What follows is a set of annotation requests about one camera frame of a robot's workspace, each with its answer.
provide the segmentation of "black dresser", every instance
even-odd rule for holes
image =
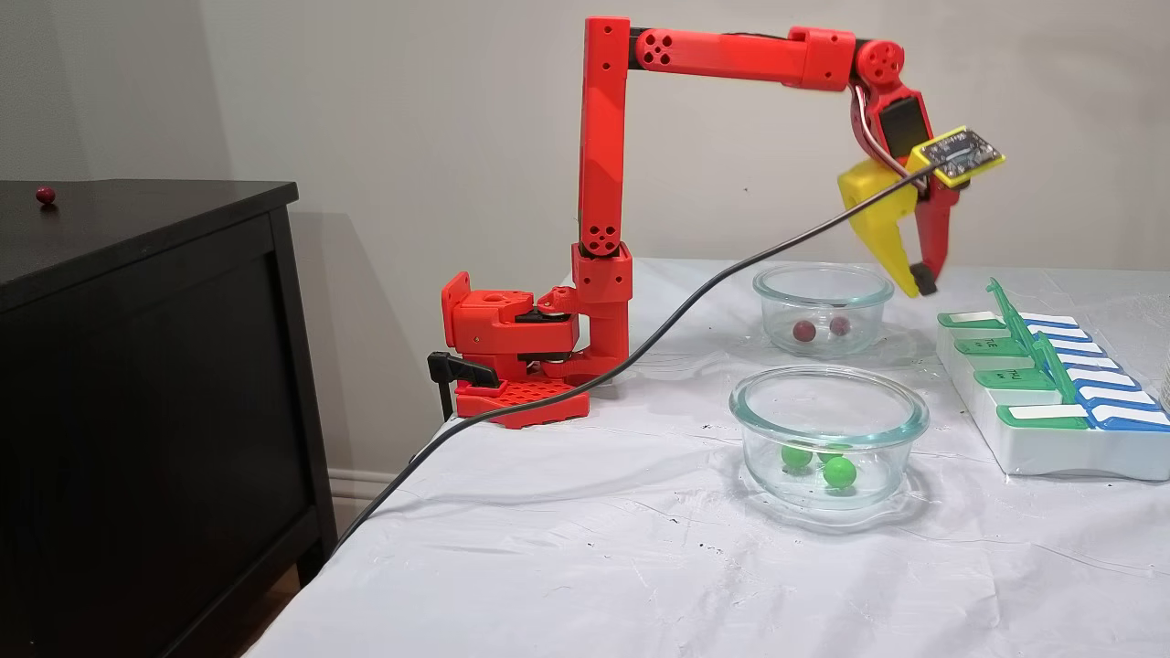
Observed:
[[[219,656],[332,550],[296,198],[0,183],[0,656]]]

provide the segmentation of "red ball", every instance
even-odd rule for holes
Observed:
[[[817,337],[817,327],[807,320],[801,320],[792,325],[792,337],[807,343]]]
[[[834,317],[828,322],[828,330],[833,333],[834,336],[844,336],[849,333],[849,318],[848,317]]]

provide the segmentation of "white wall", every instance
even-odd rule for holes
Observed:
[[[452,275],[542,294],[566,273],[590,14],[894,39],[936,130],[970,124],[1009,155],[956,210],[952,263],[1170,267],[1164,0],[6,7],[44,34],[6,46],[0,69],[27,71],[23,57],[49,73],[37,94],[27,75],[0,78],[0,174],[300,184],[297,256],[337,468],[394,472],[438,425],[424,357],[445,347],[438,299]],[[838,212],[835,176],[862,157],[847,117],[845,95],[633,74],[627,242],[636,255],[735,258]],[[46,123],[60,130],[48,162],[28,156],[29,124]],[[867,259],[848,231],[797,253]]]

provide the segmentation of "circuit board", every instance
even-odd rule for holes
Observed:
[[[921,150],[929,162],[944,163],[938,173],[951,180],[1003,158],[1003,153],[971,130],[941,137],[921,146]]]

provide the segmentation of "baseboard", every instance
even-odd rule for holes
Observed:
[[[329,469],[329,488],[333,496],[333,516],[337,530],[343,532],[370,505],[381,489],[393,481],[397,473],[373,471]]]

